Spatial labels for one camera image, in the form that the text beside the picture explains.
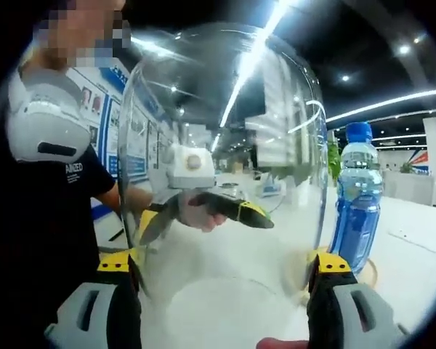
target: hand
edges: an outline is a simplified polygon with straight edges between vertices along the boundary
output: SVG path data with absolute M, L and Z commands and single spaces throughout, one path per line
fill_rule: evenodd
M 307 349 L 308 341 L 283 341 L 275 338 L 264 338 L 257 343 L 256 349 Z
M 181 194 L 179 199 L 179 221 L 190 227 L 201 229 L 204 233 L 209 233 L 217 225 L 221 225 L 226 221 L 226 217 L 222 214 L 209 214 L 206 205 L 191 206 L 189 205 L 198 191 L 191 190 Z

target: white floor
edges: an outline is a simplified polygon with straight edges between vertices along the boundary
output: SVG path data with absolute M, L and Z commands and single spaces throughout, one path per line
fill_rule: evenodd
M 252 191 L 248 177 L 227 176 L 219 181 L 239 182 Z M 269 210 L 278 207 L 272 230 L 228 220 L 202 234 L 174 224 L 146 261 L 155 305 L 143 303 L 145 348 L 246 349 L 266 336 L 308 339 L 305 308 L 294 285 L 304 275 L 300 256 L 316 241 L 320 200 L 319 190 L 310 186 L 282 203 L 281 197 L 258 200 Z M 331 240 L 335 201 L 329 188 L 321 246 Z M 371 251 L 376 290 L 392 306 L 396 322 L 413 331 L 436 302 L 436 208 L 385 197 L 381 210 Z

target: person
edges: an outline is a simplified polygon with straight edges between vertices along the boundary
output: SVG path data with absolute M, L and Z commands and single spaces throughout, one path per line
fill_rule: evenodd
M 49 16 L 45 44 L 19 67 L 24 86 L 42 69 L 64 75 L 81 50 L 105 38 L 124 0 L 73 0 L 69 5 L 65 13 Z M 3 93 L 9 95 L 12 88 Z M 18 161 L 19 148 L 10 146 L 10 109 L 9 103 L 0 103 L 0 347 L 47 348 L 44 330 L 100 262 L 91 198 L 120 214 L 120 196 L 89 143 L 71 164 Z M 151 193 L 130 188 L 131 209 L 141 212 L 151 200 Z M 224 220 L 216 215 L 204 224 L 182 222 L 210 231 Z

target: black ceiling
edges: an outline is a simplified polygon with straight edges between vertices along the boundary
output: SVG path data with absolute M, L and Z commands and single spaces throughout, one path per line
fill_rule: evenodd
M 133 31 L 155 28 L 176 33 L 216 21 L 263 27 L 273 3 L 271 0 L 186 0 L 173 1 L 160 9 L 155 1 L 132 0 L 124 17 Z M 275 35 L 309 62 L 320 82 L 327 118 L 383 100 L 436 89 L 436 20 L 421 18 L 429 13 L 428 7 L 413 4 L 415 7 L 410 8 L 411 2 L 405 0 L 298 0 L 295 3 Z M 399 55 L 400 45 L 409 45 L 410 53 Z M 132 56 L 120 58 L 130 68 L 134 65 Z M 348 75 L 350 80 L 342 81 L 343 75 Z M 334 121 L 328 128 L 342 127 L 351 120 L 429 109 L 436 109 L 436 96 L 359 113 Z M 384 128 L 390 127 L 390 133 L 401 135 L 414 117 L 388 121 Z

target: white column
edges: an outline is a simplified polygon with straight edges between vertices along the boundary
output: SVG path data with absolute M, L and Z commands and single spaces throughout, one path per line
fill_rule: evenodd
M 436 118 L 423 119 L 424 131 L 427 135 L 429 173 L 436 182 Z M 433 204 L 436 205 L 436 185 L 433 192 Z

